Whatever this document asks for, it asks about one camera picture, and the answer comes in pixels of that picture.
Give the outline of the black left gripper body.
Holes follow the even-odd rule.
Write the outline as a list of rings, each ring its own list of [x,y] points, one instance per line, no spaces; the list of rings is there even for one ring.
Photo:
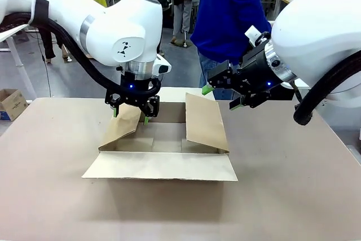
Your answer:
[[[120,85],[127,89],[127,94],[120,95],[121,103],[136,105],[153,96],[149,93],[149,90],[153,88],[152,78],[139,80],[136,79],[135,74],[125,72],[121,74]]]

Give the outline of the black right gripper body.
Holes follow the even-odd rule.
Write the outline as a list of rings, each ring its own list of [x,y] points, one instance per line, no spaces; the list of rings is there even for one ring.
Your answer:
[[[233,78],[233,89],[239,94],[258,94],[280,85],[280,78],[267,62],[265,46],[262,43],[243,56]]]

